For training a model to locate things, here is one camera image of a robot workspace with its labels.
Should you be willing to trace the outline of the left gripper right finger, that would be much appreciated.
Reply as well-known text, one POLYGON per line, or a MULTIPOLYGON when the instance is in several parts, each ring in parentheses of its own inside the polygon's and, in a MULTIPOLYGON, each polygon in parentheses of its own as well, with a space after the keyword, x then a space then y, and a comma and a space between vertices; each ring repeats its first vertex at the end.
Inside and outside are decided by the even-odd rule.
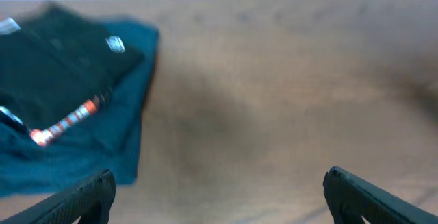
POLYGON ((322 183, 335 224, 429 224, 437 216, 340 168, 332 167, 322 183))

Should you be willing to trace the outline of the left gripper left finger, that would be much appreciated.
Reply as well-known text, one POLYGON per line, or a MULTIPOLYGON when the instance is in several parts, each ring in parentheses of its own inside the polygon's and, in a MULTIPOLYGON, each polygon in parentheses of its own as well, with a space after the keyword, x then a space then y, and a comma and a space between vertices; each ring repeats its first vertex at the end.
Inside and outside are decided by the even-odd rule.
POLYGON ((105 169, 1 224, 107 224, 115 196, 114 175, 105 169))

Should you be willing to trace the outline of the black t-shirt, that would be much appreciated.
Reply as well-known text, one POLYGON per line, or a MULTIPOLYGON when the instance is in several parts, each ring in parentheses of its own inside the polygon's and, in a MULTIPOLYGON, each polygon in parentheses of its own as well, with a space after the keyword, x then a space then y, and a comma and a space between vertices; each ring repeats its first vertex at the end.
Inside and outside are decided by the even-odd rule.
POLYGON ((45 129, 111 92, 142 58, 103 24, 52 5, 1 36, 1 106, 45 129))

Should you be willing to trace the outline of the folded navy blue shirt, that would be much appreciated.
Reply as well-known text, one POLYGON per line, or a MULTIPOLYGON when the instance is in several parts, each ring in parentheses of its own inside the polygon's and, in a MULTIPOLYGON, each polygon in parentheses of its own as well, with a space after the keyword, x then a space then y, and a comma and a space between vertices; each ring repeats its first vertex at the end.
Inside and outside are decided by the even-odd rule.
POLYGON ((1 196, 56 192, 109 169, 117 184, 136 180, 141 110, 159 44, 151 24, 111 21, 106 27, 141 50, 144 59, 116 87, 110 103, 67 129, 46 147, 1 123, 1 196))

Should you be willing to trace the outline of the black orange printed jersey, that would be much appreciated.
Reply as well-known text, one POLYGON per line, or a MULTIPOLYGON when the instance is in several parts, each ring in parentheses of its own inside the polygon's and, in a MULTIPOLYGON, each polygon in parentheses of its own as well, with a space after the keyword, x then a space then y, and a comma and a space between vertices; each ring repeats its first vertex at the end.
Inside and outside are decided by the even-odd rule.
POLYGON ((1 121, 20 132, 27 133, 37 145, 45 147, 62 135, 67 129, 98 112, 100 108, 110 102, 111 97, 112 89, 108 88, 105 92, 95 95, 92 99, 88 99, 68 116, 46 129, 29 128, 19 117, 4 106, 1 106, 1 121))

